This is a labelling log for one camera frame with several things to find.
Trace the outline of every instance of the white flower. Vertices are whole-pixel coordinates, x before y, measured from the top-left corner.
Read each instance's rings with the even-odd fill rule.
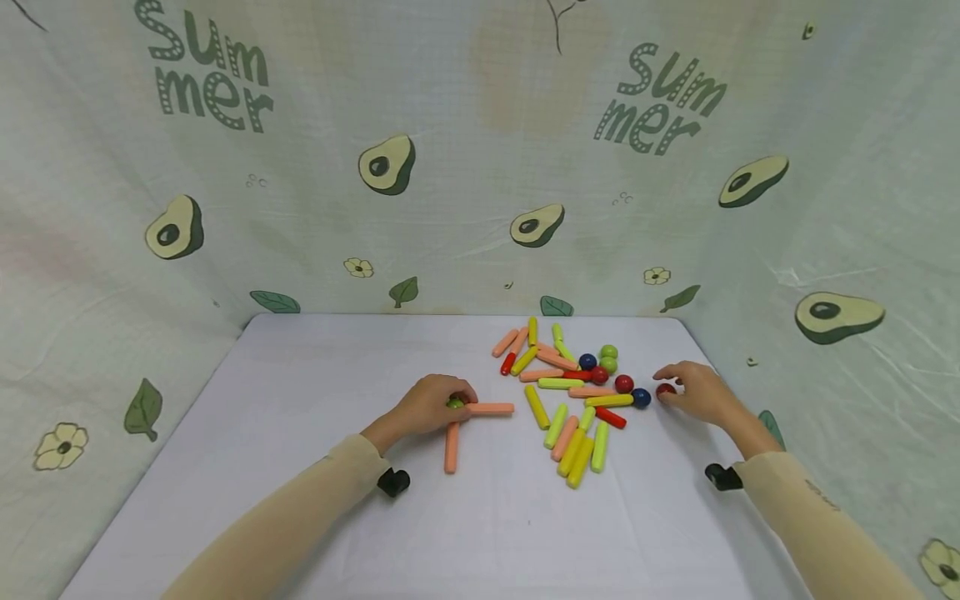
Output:
[[[950,600],[960,600],[960,552],[940,540],[931,540],[920,555],[920,566],[930,583]]]
[[[660,285],[670,280],[670,272],[663,267],[654,267],[643,272],[643,282],[647,285]]]
[[[351,258],[344,261],[344,268],[354,277],[373,277],[373,265],[369,260]]]
[[[43,436],[36,447],[36,470],[67,468],[84,453],[88,437],[86,429],[76,423],[59,423],[50,433]]]

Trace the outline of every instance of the beige sleeve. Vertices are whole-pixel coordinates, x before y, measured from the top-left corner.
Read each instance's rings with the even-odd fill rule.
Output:
[[[911,600],[923,595],[786,452],[733,465],[816,600]]]
[[[388,468],[366,438],[346,438],[230,525],[163,598],[269,597],[333,521],[366,496]]]

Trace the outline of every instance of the red ball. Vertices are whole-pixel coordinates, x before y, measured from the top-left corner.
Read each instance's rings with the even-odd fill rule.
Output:
[[[634,390],[634,380],[629,375],[618,375],[613,380],[613,387],[618,394],[629,394]]]
[[[660,394],[663,393],[676,394],[677,388],[673,387],[669,383],[661,383],[659,386],[657,386],[657,396],[660,396]]]
[[[603,385],[610,379],[610,372],[603,367],[594,367],[591,372],[593,373],[591,381],[593,381],[594,385]]]

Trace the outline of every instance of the hand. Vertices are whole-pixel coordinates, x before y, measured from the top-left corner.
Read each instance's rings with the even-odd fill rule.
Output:
[[[400,438],[429,433],[454,421],[467,420],[466,407],[447,408],[450,397],[476,402],[477,394],[464,379],[452,375],[427,375],[418,381],[386,415],[360,435],[370,440],[382,456]]]
[[[683,394],[659,394],[667,406],[674,406],[691,417],[728,429],[732,421],[749,412],[723,379],[707,365],[688,360],[667,365],[654,373],[654,379],[677,379]]]

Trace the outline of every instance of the fabric backdrop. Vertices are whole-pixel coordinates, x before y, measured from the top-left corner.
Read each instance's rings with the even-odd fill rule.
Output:
[[[679,318],[833,502],[960,598],[958,22],[946,0],[0,1],[0,597],[56,597],[273,310]]]

